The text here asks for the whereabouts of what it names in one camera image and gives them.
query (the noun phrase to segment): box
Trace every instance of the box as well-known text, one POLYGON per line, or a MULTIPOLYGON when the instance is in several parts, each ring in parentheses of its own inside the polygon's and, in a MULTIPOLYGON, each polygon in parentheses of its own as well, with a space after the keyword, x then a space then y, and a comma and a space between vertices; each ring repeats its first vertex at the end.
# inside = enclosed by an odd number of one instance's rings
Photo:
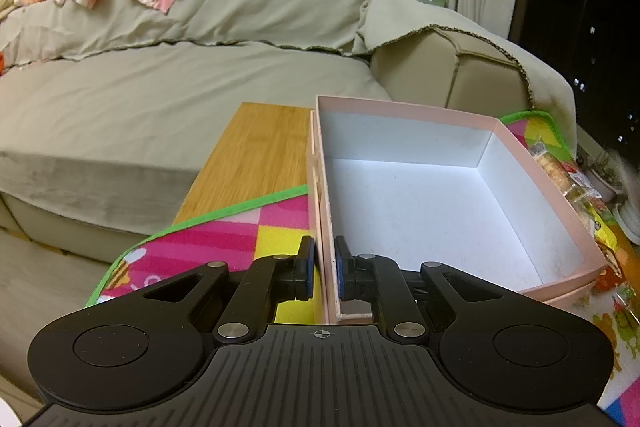
POLYGON ((333 238, 401 269, 439 261, 540 301, 579 296, 606 265, 593 237, 500 121, 450 109, 318 96, 308 146, 310 229, 324 319, 341 302, 333 238))

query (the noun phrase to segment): sofa seat cushion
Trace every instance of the sofa seat cushion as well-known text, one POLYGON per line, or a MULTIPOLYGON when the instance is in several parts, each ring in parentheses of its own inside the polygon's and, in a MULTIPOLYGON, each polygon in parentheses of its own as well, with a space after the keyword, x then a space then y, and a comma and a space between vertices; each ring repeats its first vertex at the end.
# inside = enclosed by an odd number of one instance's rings
POLYGON ((360 60, 258 42, 161 44, 13 68, 0 77, 0 100, 14 99, 0 120, 0 192, 154 233, 171 224, 240 103, 313 107, 316 94, 388 100, 360 60))

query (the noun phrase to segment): green trim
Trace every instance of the green trim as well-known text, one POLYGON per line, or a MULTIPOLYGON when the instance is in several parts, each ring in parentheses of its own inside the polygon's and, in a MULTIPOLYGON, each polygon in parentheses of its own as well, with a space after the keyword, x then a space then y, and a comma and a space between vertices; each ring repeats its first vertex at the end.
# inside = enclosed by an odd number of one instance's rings
POLYGON ((554 117, 552 117, 546 111, 540 111, 540 110, 519 111, 519 112, 515 112, 513 114, 508 114, 507 116, 504 116, 504 117, 500 118, 500 121, 504 125, 510 125, 510 124, 512 124, 514 122, 517 122, 517 121, 520 121, 520 120, 525 120, 526 118, 529 118, 530 116, 539 116, 541 118, 544 118, 547 121, 547 123, 549 124, 549 127, 551 127, 551 131, 556 136, 556 139, 558 140, 558 143, 560 144, 560 147, 562 147, 564 149, 564 151, 569 156, 571 156, 571 158, 574 157, 574 155, 571 154, 571 149, 569 149, 569 147, 567 146, 566 142, 564 141, 564 138, 562 137, 562 133, 560 133, 560 129, 558 129, 558 124, 556 123, 556 120, 554 120, 554 117))
POLYGON ((280 192, 274 192, 273 194, 268 194, 267 196, 263 196, 261 198, 255 198, 255 200, 243 201, 242 203, 233 204, 232 206, 228 206, 226 208, 221 208, 220 210, 214 210, 209 214, 204 214, 198 217, 192 217, 191 219, 187 219, 181 223, 177 223, 175 225, 170 226, 168 229, 164 229, 161 232, 157 232, 153 235, 150 235, 146 239, 143 239, 138 244, 133 245, 133 247, 129 248, 129 250, 125 251, 121 256, 119 256, 113 264, 109 267, 107 272, 104 274, 100 282, 95 287, 94 292, 89 297, 89 300, 85 304, 85 308, 89 306, 93 306, 98 296, 100 296, 100 292, 102 292, 104 286, 107 284, 109 277, 116 269, 118 263, 122 260, 122 258, 132 250, 157 239, 158 237, 163 237, 173 232, 179 232, 180 230, 190 229, 195 225, 201 225, 202 223, 207 223, 209 221, 213 221, 215 219, 222 219, 222 217, 235 216, 236 214, 241 214, 242 212, 247 212, 249 210, 254 210, 254 208, 259 208, 261 206, 265 206, 266 204, 271 203, 280 203, 284 200, 290 200, 291 198, 295 198, 297 196, 304 196, 308 192, 306 185, 300 185, 300 187, 287 188, 286 190, 281 190, 280 192))

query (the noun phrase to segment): ribbed black surface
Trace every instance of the ribbed black surface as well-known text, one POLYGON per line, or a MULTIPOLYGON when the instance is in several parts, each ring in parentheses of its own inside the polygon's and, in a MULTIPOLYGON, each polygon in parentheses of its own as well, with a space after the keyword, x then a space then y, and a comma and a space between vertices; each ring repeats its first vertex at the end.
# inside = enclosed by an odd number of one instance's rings
POLYGON ((492 427, 611 426, 593 406, 554 415, 492 409, 463 394, 429 352, 384 339, 375 326, 270 326, 218 350, 191 387, 122 414, 53 405, 34 427, 492 427), (323 329, 329 336, 316 337, 323 329))

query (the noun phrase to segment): colorful mat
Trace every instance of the colorful mat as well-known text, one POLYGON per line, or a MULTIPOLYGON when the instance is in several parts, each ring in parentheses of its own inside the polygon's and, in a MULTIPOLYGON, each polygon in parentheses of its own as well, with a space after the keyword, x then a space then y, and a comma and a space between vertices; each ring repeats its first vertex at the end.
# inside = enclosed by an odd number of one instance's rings
MULTIPOLYGON (((546 149, 560 161, 574 161, 548 113, 524 111, 500 120, 524 147, 543 141, 546 149)), ((606 221, 608 225, 613 221, 617 227, 610 214, 606 221)), ((612 292, 591 295, 588 306, 574 305, 570 311, 599 327, 614 348, 616 363, 598 405, 620 425, 640 426, 640 328, 631 327, 625 312, 616 307, 612 292)))
MULTIPOLYGON (((230 270, 240 271, 249 268, 258 257, 276 253, 294 255, 306 234, 306 185, 190 219, 152 235, 121 255, 102 278, 87 306, 209 261, 225 261, 230 270)), ((318 295, 306 303, 280 304, 276 322, 312 324, 314 304, 320 302, 318 295)))

